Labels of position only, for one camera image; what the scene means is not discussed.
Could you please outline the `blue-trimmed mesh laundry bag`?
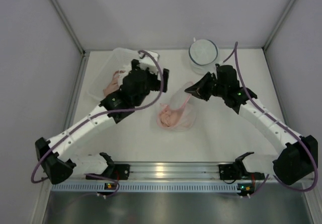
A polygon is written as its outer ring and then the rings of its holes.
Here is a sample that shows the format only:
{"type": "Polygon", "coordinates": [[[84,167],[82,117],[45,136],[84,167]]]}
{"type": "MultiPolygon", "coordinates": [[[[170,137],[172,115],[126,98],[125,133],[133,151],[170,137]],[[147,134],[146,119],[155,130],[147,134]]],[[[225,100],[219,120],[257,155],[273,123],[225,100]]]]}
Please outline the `blue-trimmed mesh laundry bag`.
{"type": "Polygon", "coordinates": [[[219,49],[217,45],[208,39],[194,38],[194,42],[188,49],[190,65],[197,74],[213,72],[219,62],[219,49]]]}

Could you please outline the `pink-trimmed mesh laundry bag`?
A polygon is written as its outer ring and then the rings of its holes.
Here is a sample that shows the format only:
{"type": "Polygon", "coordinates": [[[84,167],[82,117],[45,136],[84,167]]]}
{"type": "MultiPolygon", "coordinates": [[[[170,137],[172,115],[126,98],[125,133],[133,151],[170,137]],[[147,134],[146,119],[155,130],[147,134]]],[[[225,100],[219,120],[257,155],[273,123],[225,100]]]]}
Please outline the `pink-trimmed mesh laundry bag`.
{"type": "Polygon", "coordinates": [[[193,126],[196,109],[190,100],[192,95],[185,92],[192,85],[192,81],[186,82],[176,92],[162,96],[154,105],[155,123],[160,129],[187,131],[193,126]]]}

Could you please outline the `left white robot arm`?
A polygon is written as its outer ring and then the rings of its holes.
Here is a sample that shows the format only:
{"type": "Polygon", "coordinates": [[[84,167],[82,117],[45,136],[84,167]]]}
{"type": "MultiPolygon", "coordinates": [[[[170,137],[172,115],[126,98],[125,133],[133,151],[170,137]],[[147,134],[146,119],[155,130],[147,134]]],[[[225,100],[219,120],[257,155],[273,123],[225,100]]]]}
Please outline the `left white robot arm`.
{"type": "Polygon", "coordinates": [[[85,175],[87,179],[111,178],[115,163],[105,152],[83,157],[76,151],[90,143],[91,138],[127,118],[132,113],[150,107],[143,105],[150,92],[165,93],[170,71],[159,65],[146,65],[143,59],[133,59],[112,75],[105,97],[78,123],[64,132],[35,142],[38,164],[51,184],[60,184],[72,176],[85,175]]]}

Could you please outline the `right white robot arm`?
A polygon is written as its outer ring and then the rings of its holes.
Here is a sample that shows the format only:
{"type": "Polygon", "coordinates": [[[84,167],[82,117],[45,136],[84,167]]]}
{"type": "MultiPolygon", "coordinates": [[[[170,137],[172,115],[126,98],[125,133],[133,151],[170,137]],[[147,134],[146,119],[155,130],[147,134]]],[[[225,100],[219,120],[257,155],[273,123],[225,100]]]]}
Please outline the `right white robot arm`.
{"type": "Polygon", "coordinates": [[[250,89],[243,88],[237,70],[231,65],[217,65],[216,73],[208,72],[200,81],[185,89],[193,97],[208,101],[221,98],[238,116],[247,120],[273,146],[276,154],[247,152],[234,163],[240,175],[268,174],[290,186],[311,173],[317,172],[318,143],[291,130],[270,113],[250,89]]]}

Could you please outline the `white perforated plastic basket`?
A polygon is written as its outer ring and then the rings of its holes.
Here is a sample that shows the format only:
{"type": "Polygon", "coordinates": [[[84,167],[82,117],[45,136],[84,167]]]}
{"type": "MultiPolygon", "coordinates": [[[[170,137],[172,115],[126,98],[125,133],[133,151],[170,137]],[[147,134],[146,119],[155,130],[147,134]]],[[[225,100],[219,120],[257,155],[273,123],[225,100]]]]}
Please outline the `white perforated plastic basket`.
{"type": "Polygon", "coordinates": [[[115,48],[112,51],[92,51],[89,63],[94,67],[94,72],[90,76],[88,96],[97,103],[101,101],[104,98],[103,90],[112,81],[114,73],[123,70],[133,59],[139,59],[138,52],[125,48],[115,48]]]}

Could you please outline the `left aluminium frame post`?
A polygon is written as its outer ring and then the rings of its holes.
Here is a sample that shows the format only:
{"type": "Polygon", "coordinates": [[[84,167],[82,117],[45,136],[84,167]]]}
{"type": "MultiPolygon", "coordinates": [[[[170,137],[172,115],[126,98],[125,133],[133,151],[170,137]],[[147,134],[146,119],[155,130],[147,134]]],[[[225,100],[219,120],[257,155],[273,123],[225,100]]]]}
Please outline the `left aluminium frame post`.
{"type": "Polygon", "coordinates": [[[63,24],[65,30],[67,31],[68,35],[70,36],[73,44],[77,48],[78,52],[81,56],[84,56],[86,51],[84,50],[81,42],[79,41],[74,29],[72,28],[72,25],[70,21],[68,20],[62,6],[60,5],[58,0],[49,0],[51,5],[53,6],[57,16],[59,17],[61,23],[63,24]]]}

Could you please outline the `aluminium frame post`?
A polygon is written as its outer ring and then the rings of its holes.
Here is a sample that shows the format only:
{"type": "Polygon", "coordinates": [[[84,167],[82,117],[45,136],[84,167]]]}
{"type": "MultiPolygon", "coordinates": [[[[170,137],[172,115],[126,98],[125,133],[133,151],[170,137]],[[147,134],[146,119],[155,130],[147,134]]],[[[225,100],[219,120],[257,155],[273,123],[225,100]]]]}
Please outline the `aluminium frame post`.
{"type": "Polygon", "coordinates": [[[295,7],[297,2],[298,2],[298,0],[288,0],[287,1],[287,4],[283,8],[282,13],[278,17],[278,20],[276,21],[274,27],[272,28],[271,32],[269,33],[269,35],[262,47],[262,50],[264,53],[269,49],[270,45],[272,44],[274,39],[277,37],[277,34],[279,33],[279,31],[283,27],[289,14],[293,10],[293,8],[295,7]]]}
{"type": "Polygon", "coordinates": [[[81,56],[84,56],[86,51],[84,50],[81,42],[79,41],[74,29],[72,28],[72,25],[70,21],[68,20],[62,6],[60,5],[58,0],[49,0],[51,5],[53,6],[57,16],[59,17],[61,23],[63,24],[65,30],[67,31],[68,35],[70,36],[73,44],[77,48],[78,52],[81,56]]]}

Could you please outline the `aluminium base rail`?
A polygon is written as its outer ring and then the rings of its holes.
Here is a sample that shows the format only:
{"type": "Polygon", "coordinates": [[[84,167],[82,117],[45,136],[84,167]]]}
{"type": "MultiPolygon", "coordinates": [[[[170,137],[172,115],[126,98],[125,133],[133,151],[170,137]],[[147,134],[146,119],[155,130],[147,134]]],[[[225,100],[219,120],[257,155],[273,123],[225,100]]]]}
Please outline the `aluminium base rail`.
{"type": "Polygon", "coordinates": [[[116,162],[112,178],[127,181],[220,181],[230,162],[116,162]]]}

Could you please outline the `right aluminium frame post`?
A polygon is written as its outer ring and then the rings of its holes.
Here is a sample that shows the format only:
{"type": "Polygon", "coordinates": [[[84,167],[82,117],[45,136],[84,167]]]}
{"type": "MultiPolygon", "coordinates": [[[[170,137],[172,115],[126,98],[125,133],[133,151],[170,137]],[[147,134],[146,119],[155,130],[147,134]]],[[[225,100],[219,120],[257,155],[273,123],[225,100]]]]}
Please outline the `right aluminium frame post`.
{"type": "Polygon", "coordinates": [[[271,32],[269,33],[269,35],[262,47],[262,50],[264,53],[269,49],[270,45],[272,44],[274,39],[277,37],[277,34],[279,33],[279,31],[283,27],[289,14],[293,10],[293,8],[295,7],[297,2],[298,2],[298,0],[288,0],[287,1],[287,4],[283,8],[282,13],[278,17],[278,20],[276,21],[274,27],[272,28],[271,32]]]}

